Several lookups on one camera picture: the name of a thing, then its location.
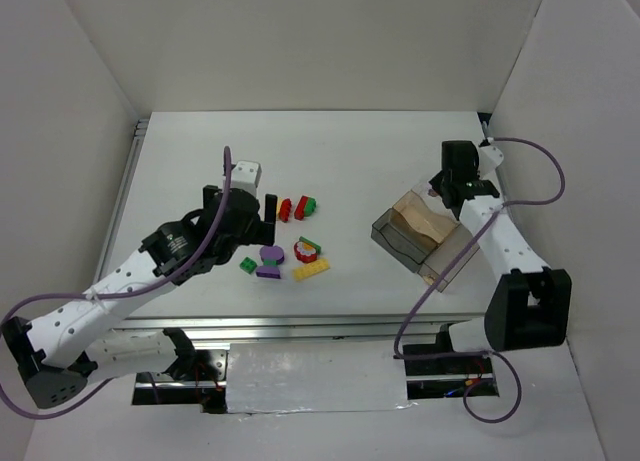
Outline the purple round lego piece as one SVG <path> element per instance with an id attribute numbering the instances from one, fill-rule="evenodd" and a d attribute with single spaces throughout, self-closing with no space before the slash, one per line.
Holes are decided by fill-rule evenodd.
<path id="1" fill-rule="evenodd" d="M 284 250 L 277 245 L 262 246 L 259 250 L 259 255 L 265 265 L 280 265 L 285 260 Z"/>

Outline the purple arch lego piece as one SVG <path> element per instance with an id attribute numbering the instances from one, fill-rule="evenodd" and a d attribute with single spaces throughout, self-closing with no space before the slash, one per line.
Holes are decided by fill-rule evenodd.
<path id="1" fill-rule="evenodd" d="M 263 264 L 258 266 L 255 270 L 255 274 L 259 278 L 267 278 L 267 279 L 280 279 L 281 271 L 277 264 Z"/>

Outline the small green lego piece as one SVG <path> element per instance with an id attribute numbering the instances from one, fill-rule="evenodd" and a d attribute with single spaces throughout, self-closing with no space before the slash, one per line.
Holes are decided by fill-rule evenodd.
<path id="1" fill-rule="evenodd" d="M 299 241 L 305 243 L 306 245 L 309 245 L 309 246 L 313 247 L 316 250 L 317 254 L 321 254 L 322 248 L 318 243 L 316 243 L 316 242 L 314 242 L 314 241 L 312 241 L 312 240 L 310 240 L 310 239 L 308 239 L 308 238 L 306 238 L 304 236 L 300 236 L 299 237 Z"/>

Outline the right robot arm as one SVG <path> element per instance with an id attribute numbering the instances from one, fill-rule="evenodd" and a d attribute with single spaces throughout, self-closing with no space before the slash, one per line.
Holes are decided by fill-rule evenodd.
<path id="1" fill-rule="evenodd" d="M 445 269 L 451 271 L 477 246 L 496 278 L 483 316 L 443 329 L 447 346 L 439 354 L 442 358 L 555 347 L 566 339 L 572 280 L 530 247 L 507 212 L 513 201 L 488 180 L 504 159 L 500 141 L 443 142 L 441 169 L 430 181 L 444 206 L 472 235 Z"/>

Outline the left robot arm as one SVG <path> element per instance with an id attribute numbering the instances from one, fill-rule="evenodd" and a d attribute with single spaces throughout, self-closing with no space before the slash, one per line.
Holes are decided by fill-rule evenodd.
<path id="1" fill-rule="evenodd" d="M 81 294 L 61 293 L 63 306 L 28 320 L 14 310 L 1 334 L 35 405 L 67 412 L 67 402 L 92 383 L 133 373 L 181 379 L 199 356 L 180 328 L 150 335 L 115 332 L 146 303 L 231 260 L 240 246 L 271 246 L 277 198 L 258 201 L 239 188 L 207 186 L 203 206 L 147 236 L 121 266 Z"/>

